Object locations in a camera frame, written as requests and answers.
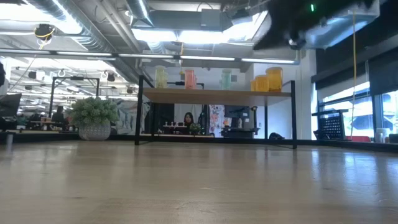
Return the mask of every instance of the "glass window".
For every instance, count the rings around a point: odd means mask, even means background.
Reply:
[[[325,105],[325,110],[343,110],[349,109],[348,112],[343,113],[344,127],[346,136],[351,135],[351,115],[353,112],[353,101],[348,100],[332,105]],[[373,109],[371,97],[364,97],[355,99],[354,106],[354,121],[353,136],[368,136],[374,137],[373,133]]]
[[[383,128],[390,129],[392,134],[398,134],[398,90],[382,95]]]
[[[369,91],[369,87],[370,87],[370,83],[369,82],[356,85],[355,86],[355,94],[366,93],[367,91]],[[347,96],[352,96],[353,92],[354,92],[354,88],[351,87],[351,88],[349,88],[347,90],[343,90],[343,91],[341,91],[339,93],[336,93],[336,94],[333,94],[331,96],[325,97],[322,100],[323,100],[324,103],[326,103],[326,102],[329,102],[329,101],[332,101],[332,100],[337,100],[337,99],[344,98],[344,97],[347,97]]]

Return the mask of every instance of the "green plant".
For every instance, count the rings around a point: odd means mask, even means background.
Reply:
[[[201,126],[200,126],[200,124],[195,124],[195,123],[191,124],[190,127],[189,127],[189,130],[196,134],[199,131],[201,131]]]
[[[78,100],[72,108],[70,113],[72,124],[78,127],[83,124],[104,124],[119,119],[116,104],[100,98]]]

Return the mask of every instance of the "pink container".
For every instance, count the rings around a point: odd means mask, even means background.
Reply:
[[[197,88],[197,78],[193,73],[193,70],[185,70],[185,89],[186,90],[196,90]]]

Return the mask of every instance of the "white planter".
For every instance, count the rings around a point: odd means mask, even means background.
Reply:
[[[79,136],[87,141],[104,141],[111,134],[111,123],[81,125],[79,127]]]

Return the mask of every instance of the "shelf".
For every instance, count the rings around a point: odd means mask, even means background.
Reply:
[[[144,88],[144,95],[154,103],[188,103],[204,105],[269,106],[290,98],[290,93],[186,90],[171,88]]]

